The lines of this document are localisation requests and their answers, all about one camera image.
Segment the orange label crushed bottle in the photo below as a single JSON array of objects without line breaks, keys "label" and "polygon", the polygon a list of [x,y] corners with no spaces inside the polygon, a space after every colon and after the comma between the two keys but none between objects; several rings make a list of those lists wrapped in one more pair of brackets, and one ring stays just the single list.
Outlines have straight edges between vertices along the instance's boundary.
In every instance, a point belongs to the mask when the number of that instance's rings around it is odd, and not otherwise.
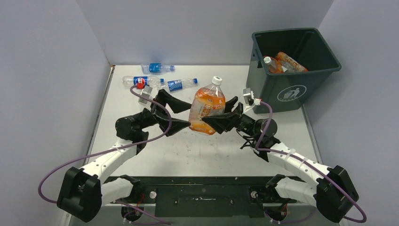
[{"label": "orange label crushed bottle", "polygon": [[202,121],[203,117],[223,114],[225,110],[225,96],[221,90],[222,78],[214,76],[209,85],[195,93],[189,113],[189,129],[199,133],[213,135],[215,130]]}]

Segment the large orange label bottle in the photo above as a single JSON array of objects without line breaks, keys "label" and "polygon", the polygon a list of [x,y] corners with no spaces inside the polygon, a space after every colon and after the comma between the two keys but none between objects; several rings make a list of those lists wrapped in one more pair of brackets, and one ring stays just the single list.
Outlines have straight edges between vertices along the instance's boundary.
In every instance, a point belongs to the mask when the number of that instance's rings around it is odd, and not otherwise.
[{"label": "large orange label bottle", "polygon": [[270,56],[264,56],[263,61],[266,64],[267,69],[270,73],[283,73],[284,72],[281,63],[279,61],[277,61],[275,58],[270,57]]}]

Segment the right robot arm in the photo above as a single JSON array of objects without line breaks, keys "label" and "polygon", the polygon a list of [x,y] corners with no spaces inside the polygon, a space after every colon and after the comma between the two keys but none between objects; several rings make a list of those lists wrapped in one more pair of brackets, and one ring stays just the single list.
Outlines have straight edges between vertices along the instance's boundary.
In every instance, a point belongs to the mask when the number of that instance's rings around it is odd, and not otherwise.
[{"label": "right robot arm", "polygon": [[335,223],[342,219],[366,222],[367,216],[357,203],[359,195],[347,170],[308,159],[281,142],[274,136],[277,124],[272,114],[268,103],[252,98],[246,106],[239,103],[231,112],[203,117],[202,121],[219,134],[232,129],[243,132],[244,146],[250,147],[257,157],[300,178],[297,181],[276,175],[266,184],[269,200],[288,198],[304,202]]}]

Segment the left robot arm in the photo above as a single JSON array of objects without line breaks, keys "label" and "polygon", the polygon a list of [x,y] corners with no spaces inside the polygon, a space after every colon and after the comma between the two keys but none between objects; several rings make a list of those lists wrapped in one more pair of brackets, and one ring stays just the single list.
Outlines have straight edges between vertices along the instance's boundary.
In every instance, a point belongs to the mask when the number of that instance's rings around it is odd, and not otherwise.
[{"label": "left robot arm", "polygon": [[122,175],[106,183],[106,179],[127,160],[135,157],[151,142],[144,129],[158,125],[164,136],[172,136],[189,127],[188,121],[172,118],[173,113],[189,110],[191,104],[179,100],[161,89],[154,99],[141,97],[150,102],[140,113],[119,118],[115,122],[117,142],[106,153],[97,153],[92,162],[69,168],[61,185],[56,205],[83,222],[91,221],[99,210],[111,202],[124,198],[133,203],[140,198],[139,180]]}]

